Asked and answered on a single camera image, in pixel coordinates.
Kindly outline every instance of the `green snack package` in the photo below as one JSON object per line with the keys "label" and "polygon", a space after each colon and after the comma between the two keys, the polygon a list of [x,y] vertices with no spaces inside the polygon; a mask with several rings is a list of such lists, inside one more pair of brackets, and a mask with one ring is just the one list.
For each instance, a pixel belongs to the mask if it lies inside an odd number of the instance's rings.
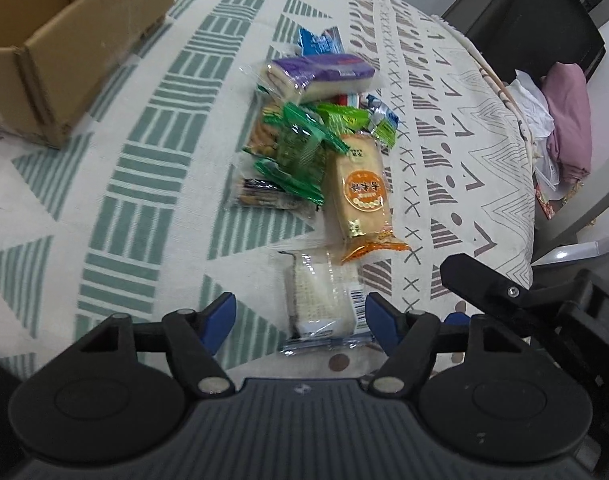
{"label": "green snack package", "polygon": [[361,108],[320,103],[316,111],[323,118],[325,126],[338,136],[353,134],[369,126],[369,111]]}
{"label": "green snack package", "polygon": [[349,147],[309,110],[287,103],[282,116],[276,156],[262,158],[255,168],[288,192],[322,205],[326,150],[345,154]]}

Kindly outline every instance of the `packaged snack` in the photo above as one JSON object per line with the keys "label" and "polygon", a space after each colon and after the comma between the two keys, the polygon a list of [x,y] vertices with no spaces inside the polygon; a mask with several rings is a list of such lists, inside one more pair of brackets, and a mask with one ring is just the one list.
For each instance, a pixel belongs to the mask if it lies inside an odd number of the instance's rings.
{"label": "packaged snack", "polygon": [[349,152],[329,161],[328,184],[347,242],[343,262],[380,249],[409,250],[406,243],[393,236],[376,141],[360,133],[343,136],[342,140]]}
{"label": "packaged snack", "polygon": [[338,153],[349,148],[310,110],[287,103],[282,114],[276,156],[262,158],[255,168],[289,193],[322,205],[327,148]]}
{"label": "packaged snack", "polygon": [[368,130],[388,148],[393,148],[398,130],[398,116],[371,94],[365,99],[365,107],[371,112]]}
{"label": "packaged snack", "polygon": [[278,133],[282,125],[282,111],[280,106],[267,97],[268,103],[262,107],[258,114],[249,138],[243,150],[251,155],[269,156],[276,155]]}
{"label": "packaged snack", "polygon": [[313,218],[315,206],[309,201],[286,192],[278,184],[266,180],[253,167],[253,157],[241,153],[235,161],[232,184],[227,206],[259,206],[287,209]]}
{"label": "packaged snack", "polygon": [[281,101],[321,101],[379,87],[376,69],[355,54],[274,59],[260,70],[260,84]]}
{"label": "packaged snack", "polygon": [[369,126],[369,112],[360,108],[322,102],[315,108],[325,126],[338,136],[355,133]]}
{"label": "packaged snack", "polygon": [[357,263],[342,265],[342,250],[333,248],[280,252],[294,259],[286,284],[291,343],[369,332]]}
{"label": "packaged snack", "polygon": [[298,44],[302,48],[303,56],[316,56],[316,54],[341,54],[344,46],[338,27],[328,28],[321,36],[300,28],[298,30]]}

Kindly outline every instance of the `orange label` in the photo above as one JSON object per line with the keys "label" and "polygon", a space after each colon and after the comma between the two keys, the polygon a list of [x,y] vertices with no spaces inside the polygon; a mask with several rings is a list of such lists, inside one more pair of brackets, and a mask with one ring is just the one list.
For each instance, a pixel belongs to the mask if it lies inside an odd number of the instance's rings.
{"label": "orange label", "polygon": [[356,209],[378,211],[385,203],[385,183],[373,171],[354,171],[345,179],[344,194]]}

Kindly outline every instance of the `tablecloth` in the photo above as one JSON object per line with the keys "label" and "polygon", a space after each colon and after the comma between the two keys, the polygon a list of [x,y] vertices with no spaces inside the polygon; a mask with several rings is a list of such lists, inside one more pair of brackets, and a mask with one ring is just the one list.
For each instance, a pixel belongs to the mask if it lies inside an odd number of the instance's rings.
{"label": "tablecloth", "polygon": [[[447,28],[400,0],[175,0],[113,73],[65,149],[0,135],[0,362],[26,378],[114,312],[136,322],[238,300],[217,355],[247,376],[359,376],[376,347],[278,352],[289,332],[278,248],[324,238],[286,211],[228,208],[232,162],[259,103],[238,68],[338,25],[399,116],[384,152],[394,230],[411,246],[361,262],[401,310],[474,312],[441,285],[465,252],[531,284],[533,186],[520,118]],[[164,356],[147,354],[164,368]],[[462,355],[439,357],[439,366]]]}

